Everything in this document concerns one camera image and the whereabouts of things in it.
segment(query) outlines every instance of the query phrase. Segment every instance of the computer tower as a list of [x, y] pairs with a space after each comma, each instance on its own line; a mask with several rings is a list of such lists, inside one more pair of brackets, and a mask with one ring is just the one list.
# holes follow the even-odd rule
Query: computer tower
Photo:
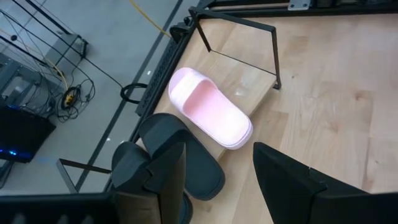
[[54, 129], [47, 118], [0, 106], [0, 159], [30, 162]]

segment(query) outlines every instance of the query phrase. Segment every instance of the wire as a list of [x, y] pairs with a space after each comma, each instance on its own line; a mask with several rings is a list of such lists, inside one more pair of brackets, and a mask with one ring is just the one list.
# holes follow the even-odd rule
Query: wire
[[[9, 18], [8, 18], [7, 16], [6, 16], [5, 18], [6, 18], [6, 20], [8, 21], [8, 23], [10, 23], [12, 29], [14, 30], [14, 32], [16, 33], [16, 35], [18, 36], [18, 38], [20, 38], [20, 40], [22, 41], [22, 44], [24, 45], [26, 51], [29, 52], [29, 50], [28, 50], [28, 48], [27, 48], [27, 45], [25, 44], [24, 40], [23, 40], [23, 39], [20, 37], [20, 35], [18, 34], [18, 31], [16, 31], [14, 25], [10, 22], [10, 20], [9, 20]], [[42, 51], [40, 50], [40, 48], [39, 48], [39, 47], [37, 46], [37, 44], [32, 40], [32, 38], [30, 37], [30, 35], [29, 35], [28, 32], [27, 32], [27, 34], [28, 34], [29, 39], [32, 41], [32, 43], [33, 43], [33, 44], [37, 47], [37, 49], [39, 50], [41, 56], [43, 56], [43, 58], [44, 58], [44, 55], [43, 55]], [[41, 82], [42, 82], [42, 80], [43, 80], [43, 76], [44, 76], [44, 71], [41, 69], [40, 65], [39, 65], [35, 60], [34, 60], [34, 62], [35, 62], [35, 64], [36, 64], [37, 68], [40, 70], [40, 72], [38, 72], [38, 73], [41, 74], [41, 76], [40, 76], [40, 84], [41, 84]], [[56, 77], [56, 76], [52, 73], [52, 69], [51, 69], [50, 67], [49, 67], [49, 70], [50, 70], [52, 76]], [[33, 111], [33, 112], [39, 111], [39, 112], [36, 112], [36, 113], [35, 113], [35, 114], [37, 114], [37, 115], [39, 115], [39, 116], [42, 116], [42, 115], [45, 114], [45, 112], [48, 112], [49, 110], [51, 110], [51, 108], [49, 108], [49, 102], [50, 102], [51, 99], [52, 99], [53, 101], [55, 101], [55, 99], [56, 99], [57, 96], [54, 96], [54, 94], [52, 93], [51, 87], [50, 87], [50, 84], [49, 84], [49, 81], [48, 81], [45, 77], [44, 77], [44, 80], [45, 80], [45, 84], [47, 85], [47, 99], [46, 99], [46, 101], [44, 102], [44, 104], [41, 105], [41, 106], [39, 106], [38, 108], [36, 108], [36, 109], [34, 109], [34, 110], [32, 110], [32, 109], [26, 107], [27, 105], [25, 104], [25, 106], [23, 106], [22, 109], [31, 110], [31, 111]]]
[[52, 17], [56, 18], [56, 20], [58, 20], [58, 22], [62, 23], [62, 25], [64, 25], [65, 27], [67, 27], [70, 31], [75, 32], [75, 31], [73, 31], [73, 29], [71, 29], [70, 27], [68, 27], [68, 25], [64, 24], [64, 23], [62, 22], [62, 20], [60, 20], [57, 16], [55, 16], [54, 14], [52, 14], [50, 10], [48, 10], [46, 7], [44, 7], [44, 4], [41, 4], [41, 3], [37, 2], [36, 0], [34, 0], [34, 1], [40, 6], [41, 9], [46, 10], [48, 14], [50, 14]]
[[50, 64], [56, 69], [56, 71], [58, 72], [58, 74], [62, 77], [63, 83], [65, 84], [65, 89], [68, 90], [68, 88], [69, 88], [68, 82], [67, 82], [67, 79], [65, 78], [65, 76], [63, 76], [63, 72], [61, 72], [61, 71], [58, 69], [58, 67], [55, 66], [54, 63], [52, 63], [49, 59], [47, 59], [47, 58], [45, 58], [45, 57], [44, 57], [44, 59], [45, 59], [47, 62], [50, 62]]
[[[52, 49], [54, 49], [56, 52], [58, 52], [60, 55], [62, 55], [61, 52], [59, 52], [57, 49], [53, 48], [51, 45], [49, 45], [46, 41], [42, 40], [40, 37], [37, 37], [35, 34], [33, 34], [30, 30], [26, 29], [22, 24], [20, 24], [15, 18], [13, 18], [12, 16], [10, 16], [7, 12], [4, 12], [2, 9], [0, 9], [0, 12], [2, 12], [6, 17], [12, 19], [17, 25], [19, 25], [21, 28], [23, 28], [27, 33], [32, 34], [34, 37], [38, 38], [40, 41], [42, 41], [44, 44], [46, 44], [47, 46], [51, 47]], [[67, 46], [69, 46], [73, 51], [75, 51], [76, 53], [80, 54], [80, 52], [78, 52], [74, 47], [72, 47], [71, 45], [69, 45], [65, 40], [63, 40], [62, 38], [60, 38], [59, 36], [57, 36], [62, 42], [64, 42]], [[70, 62], [72, 65], [74, 64], [73, 62], [71, 62], [68, 58], [64, 57], [65, 60], [67, 60], [68, 62]], [[100, 72], [102, 72], [104, 75], [106, 75], [108, 78], [112, 79], [113, 82], [115, 82], [116, 84], [118, 84], [120, 86], [120, 88], [123, 88], [122, 84], [120, 84], [118, 81], [116, 81], [111, 75], [109, 75], [108, 73], [106, 73], [104, 70], [102, 70], [101, 68], [99, 68], [96, 64], [94, 64], [91, 60], [89, 60], [88, 58], [84, 57], [84, 59], [86, 59], [92, 66], [96, 67]], [[83, 72], [80, 68], [79, 71], [81, 71], [86, 77], [88, 77], [88, 75]]]
[[[9, 37], [11, 37], [11, 34], [8, 34], [6, 31], [2, 30], [1, 28], [0, 28], [0, 31], [3, 32], [3, 33], [5, 33], [5, 34], [8, 35]], [[34, 41], [32, 40], [32, 37], [29, 35], [29, 33], [28, 33], [28, 32], [26, 32], [26, 33], [27, 33], [29, 39], [34, 43]], [[28, 50], [28, 48], [29, 48], [29, 49], [31, 49], [31, 51], [36, 52], [36, 53], [38, 53], [38, 54], [41, 54], [41, 55], [43, 56], [44, 60], [46, 60], [46, 62], [50, 63], [50, 64], [54, 67], [54, 69], [56, 69], [56, 71], [58, 72], [58, 74], [62, 77], [62, 80], [63, 80], [63, 82], [64, 82], [64, 84], [65, 84], [65, 90], [67, 90], [67, 89], [68, 89], [67, 79], [63, 76], [63, 73], [58, 69], [58, 67], [57, 67], [51, 60], [49, 60], [49, 59], [47, 59], [46, 57], [44, 57], [43, 52], [38, 52], [38, 51], [34, 50], [32, 47], [29, 47], [28, 45], [26, 45], [26, 44], [24, 43], [23, 40], [22, 40], [22, 41], [21, 41], [21, 40], [17, 39], [17, 41], [18, 41], [19, 43], [21, 43], [21, 44], [26, 48], [26, 50], [27, 50], [28, 52], [29, 52], [29, 50]]]
[[132, 4], [132, 6], [134, 6], [137, 9], [137, 11], [139, 11], [152, 25], [154, 25], [159, 31], [161, 31], [161, 33], [163, 33], [167, 37], [170, 38], [172, 37], [170, 34], [164, 31], [160, 26], [158, 26], [152, 19], [150, 19], [149, 16], [146, 13], [144, 13], [144, 11], [133, 0], [129, 1]]

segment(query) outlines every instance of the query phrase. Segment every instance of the wooden surface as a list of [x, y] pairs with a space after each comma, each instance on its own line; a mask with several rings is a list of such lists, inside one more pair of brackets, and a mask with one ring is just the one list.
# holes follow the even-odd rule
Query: wooden surface
[[[220, 91], [249, 117], [260, 105], [266, 93], [274, 86], [276, 76], [216, 52], [208, 52], [196, 35], [188, 44], [177, 68], [190, 67], [211, 78]], [[179, 117], [215, 158], [225, 148], [204, 133], [171, 104], [166, 88], [154, 113], [170, 113]]]
[[[272, 223], [252, 164], [254, 141], [367, 192], [398, 191], [398, 15], [253, 20], [277, 28], [282, 90], [271, 90], [253, 114], [250, 143], [220, 159], [220, 194], [191, 198], [192, 223]], [[209, 37], [212, 47], [272, 69], [268, 34], [201, 23], [218, 35]], [[197, 33], [191, 42], [203, 44]]]

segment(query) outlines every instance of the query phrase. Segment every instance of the black cable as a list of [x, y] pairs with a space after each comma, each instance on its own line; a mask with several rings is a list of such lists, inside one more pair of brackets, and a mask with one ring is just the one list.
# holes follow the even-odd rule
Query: black cable
[[34, 17], [34, 15], [32, 13], [30, 13], [27, 9], [25, 9], [23, 6], [21, 6], [16, 0], [12, 0], [15, 4], [17, 4], [22, 10], [24, 10], [26, 13], [28, 13], [28, 15], [31, 16], [31, 18], [33, 18], [34, 20], [36, 20], [40, 25], [42, 25], [43, 27], [45, 27], [48, 31], [50, 31], [53, 35], [55, 35], [56, 37], [59, 37], [54, 31], [52, 31], [50, 28], [48, 28], [46, 25], [44, 25], [40, 20], [38, 20], [36, 17]]
[[76, 71], [77, 66], [79, 66], [79, 64], [81, 63], [82, 60], [83, 60], [83, 58], [80, 58], [79, 62], [75, 65], [75, 68], [72, 69], [72, 72], [71, 72], [72, 81], [71, 81], [70, 86], [73, 86], [73, 83], [75, 82], [75, 71]]
[[122, 99], [126, 100], [127, 102], [139, 104], [139, 101], [137, 101], [137, 100], [131, 100], [130, 98], [128, 98], [128, 97], [126, 96], [126, 91], [130, 90], [131, 88], [132, 88], [132, 89], [135, 89], [135, 88], [147, 88], [147, 87], [148, 87], [148, 85], [143, 84], [143, 83], [133, 83], [133, 84], [130, 84], [130, 85], [126, 85], [126, 86], [123, 87], [122, 90], [120, 91], [120, 97], [121, 97]]
[[31, 101], [35, 100], [37, 97], [40, 96], [40, 94], [41, 94], [41, 88], [40, 88], [40, 93], [39, 93], [39, 95], [37, 95], [37, 96], [34, 98], [34, 96], [36, 95], [38, 86], [41, 86], [41, 84], [42, 84], [42, 80], [43, 80], [43, 76], [40, 76], [39, 84], [36, 85], [36, 83], [35, 83], [35, 85], [34, 85], [34, 86], [35, 86], [35, 91], [32, 93], [32, 95], [30, 96], [30, 98], [26, 101], [25, 106], [27, 106]]
[[60, 20], [57, 16], [55, 16], [55, 15], [54, 15], [50, 10], [48, 10], [46, 7], [44, 7], [44, 4], [41, 4], [41, 3], [39, 3], [39, 2], [36, 1], [36, 0], [33, 0], [33, 1], [35, 1], [35, 2], [40, 6], [40, 8], [46, 10], [47, 13], [50, 14], [52, 17], [56, 18], [56, 20], [58, 20], [58, 22], [62, 23], [62, 25], [64, 25], [65, 27], [67, 27], [67, 28], [69, 29], [69, 31], [75, 33], [75, 31], [73, 31], [70, 27], [68, 27], [68, 25], [64, 24], [64, 23], [62, 22], [62, 20]]
[[[46, 45], [48, 45], [49, 47], [51, 47], [52, 49], [54, 49], [56, 52], [58, 52], [59, 54], [62, 55], [61, 52], [59, 52], [57, 49], [53, 48], [51, 45], [49, 45], [48, 43], [46, 43], [44, 40], [42, 40], [40, 37], [37, 37], [35, 34], [33, 34], [31, 31], [29, 31], [28, 29], [26, 29], [24, 26], [22, 26], [19, 22], [17, 22], [15, 19], [12, 18], [12, 16], [10, 16], [8, 13], [4, 12], [3, 10], [0, 9], [0, 11], [7, 17], [10, 17], [16, 24], [18, 24], [19, 26], [21, 26], [28, 34], [29, 33], [32, 34], [34, 37], [38, 38], [40, 41], [42, 41], [43, 43], [45, 43]], [[80, 52], [78, 52], [77, 50], [75, 50], [71, 45], [69, 45], [65, 40], [63, 40], [62, 38], [60, 38], [57, 34], [55, 34], [52, 30], [50, 30], [48, 27], [46, 27], [45, 25], [43, 25], [43, 23], [41, 23], [38, 19], [36, 19], [32, 14], [30, 14], [35, 20], [37, 20], [42, 26], [44, 26], [46, 29], [48, 29], [51, 33], [53, 33], [54, 35], [56, 35], [61, 41], [63, 41], [67, 46], [69, 46], [72, 50], [74, 50], [76, 53], [78, 53], [80, 55]], [[94, 64], [91, 60], [89, 60], [88, 58], [84, 57], [85, 60], [87, 60], [90, 64], [92, 64], [92, 66], [94, 66], [95, 68], [97, 68], [100, 72], [102, 72], [104, 75], [106, 75], [108, 78], [110, 78], [113, 82], [115, 82], [117, 85], [119, 85], [121, 87], [121, 91], [120, 91], [120, 96], [122, 99], [130, 102], [130, 103], [135, 103], [138, 104], [139, 101], [137, 100], [131, 100], [127, 97], [126, 95], [126, 91], [129, 89], [134, 89], [134, 88], [147, 88], [146, 84], [143, 83], [133, 83], [130, 85], [127, 85], [125, 87], [122, 86], [122, 84], [120, 84], [118, 81], [116, 81], [111, 75], [109, 75], [108, 73], [106, 73], [104, 70], [102, 70], [101, 68], [99, 68], [99, 66], [97, 66], [96, 64]], [[91, 78], [85, 73], [83, 72], [78, 66], [76, 66], [75, 68], [79, 69], [79, 71], [84, 74], [89, 80], [91, 80]]]
[[[18, 38], [20, 38], [20, 40], [21, 40], [22, 44], [24, 45], [26, 51], [29, 52], [29, 49], [27, 48], [27, 45], [25, 44], [24, 40], [23, 40], [23, 39], [20, 37], [20, 35], [18, 34], [18, 31], [16, 30], [16, 28], [14, 27], [14, 25], [12, 24], [12, 22], [9, 20], [8, 17], [5, 17], [5, 18], [6, 18], [6, 20], [8, 21], [8, 23], [10, 23], [12, 29], [14, 30], [14, 32], [16, 33], [16, 35], [18, 36]], [[27, 34], [28, 34], [28, 37], [30, 38], [30, 40], [35, 44], [35, 42], [34, 42], [34, 41], [32, 40], [32, 38], [29, 36], [29, 33], [27, 33]], [[37, 46], [37, 44], [35, 44], [35, 46], [38, 48], [39, 52], [40, 52], [40, 53], [42, 54], [42, 56], [44, 57], [43, 52], [39, 49], [39, 47]], [[40, 65], [39, 65], [35, 60], [34, 60], [34, 63], [36, 64], [37, 68], [40, 70], [38, 73], [41, 74], [41, 77], [44, 76], [44, 71], [41, 69]], [[43, 109], [46, 108], [47, 104], [49, 103], [50, 97], [52, 97], [52, 98], [54, 99], [53, 93], [52, 93], [52, 91], [51, 91], [51, 87], [50, 87], [50, 84], [49, 84], [49, 81], [48, 81], [46, 78], [44, 78], [44, 80], [45, 80], [45, 83], [47, 84], [47, 91], [48, 91], [48, 92], [47, 92], [47, 99], [46, 99], [45, 103], [44, 103], [42, 106], [36, 108], [37, 111], [40, 110], [38, 113], [36, 113], [36, 114], [39, 115], [39, 116], [42, 115]]]
[[[26, 29], [24, 26], [22, 26], [18, 21], [16, 21], [15, 19], [12, 18], [12, 16], [10, 16], [7, 12], [4, 12], [2, 9], [0, 9], [0, 12], [2, 12], [6, 17], [10, 18], [11, 20], [13, 20], [17, 25], [19, 25], [20, 27], [22, 27], [27, 33], [32, 34], [34, 37], [38, 38], [40, 41], [42, 41], [43, 43], [45, 43], [46, 45], [48, 45], [49, 47], [51, 47], [52, 49], [54, 49], [57, 53], [59, 53], [60, 55], [62, 55], [61, 52], [59, 52], [57, 49], [53, 48], [51, 45], [49, 45], [48, 43], [46, 43], [46, 41], [44, 41], [43, 39], [41, 39], [40, 37], [37, 37], [35, 34], [33, 34], [30, 30]], [[69, 45], [69, 43], [67, 43], [65, 40], [63, 40], [62, 38], [60, 38], [58, 35], [56, 35], [62, 42], [64, 42], [67, 46], [69, 46], [70, 49], [74, 50], [76, 53], [78, 53], [80, 55], [80, 52], [77, 51], [76, 49], [73, 48], [73, 46]], [[99, 68], [99, 66], [97, 66], [96, 64], [94, 64], [91, 60], [89, 60], [88, 58], [84, 57], [85, 60], [87, 60], [87, 62], [89, 62], [92, 66], [94, 66], [95, 68], [97, 68], [100, 72], [102, 72], [104, 75], [106, 75], [108, 78], [112, 79], [112, 81], [114, 81], [116, 84], [118, 84], [120, 86], [120, 88], [123, 88], [122, 84], [120, 84], [118, 81], [116, 81], [111, 75], [109, 75], [108, 73], [106, 73], [104, 70], [102, 70], [102, 68]]]
[[21, 55], [19, 55], [19, 54], [17, 53], [17, 52], [19, 52], [19, 51], [15, 52], [15, 51], [13, 51], [11, 48], [8, 48], [8, 50], [10, 50], [10, 51], [11, 51], [12, 53], [14, 53], [16, 56], [18, 56], [19, 58], [21, 58], [26, 64], [28, 64], [28, 65], [24, 65], [25, 67], [31, 69], [32, 71], [36, 71], [36, 68], [34, 68], [34, 67], [35, 67], [34, 64], [33, 64], [32, 62], [28, 61], [28, 59], [25, 57], [25, 55], [22, 55], [22, 56], [25, 57], [25, 58], [23, 58]]

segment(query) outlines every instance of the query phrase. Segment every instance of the wood grain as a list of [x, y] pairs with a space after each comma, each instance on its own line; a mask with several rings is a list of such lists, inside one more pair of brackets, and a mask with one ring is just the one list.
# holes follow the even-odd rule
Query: wood grain
[[[253, 114], [249, 143], [220, 159], [220, 194], [192, 199], [192, 223], [272, 223], [252, 166], [254, 141], [365, 191], [398, 191], [398, 15], [252, 20], [277, 28], [282, 89], [271, 89]], [[214, 49], [272, 71], [268, 33], [201, 24]], [[193, 50], [202, 45], [195, 33], [180, 63], [198, 63]]]
[[[261, 69], [213, 51], [208, 52], [198, 35], [195, 35], [188, 44], [176, 69], [182, 67], [193, 68], [211, 78], [220, 91], [248, 116], [253, 114], [276, 81], [275, 75]], [[171, 104], [167, 89], [154, 113], [170, 113], [179, 117], [215, 159], [219, 159], [225, 152], [223, 146], [210, 138]]]

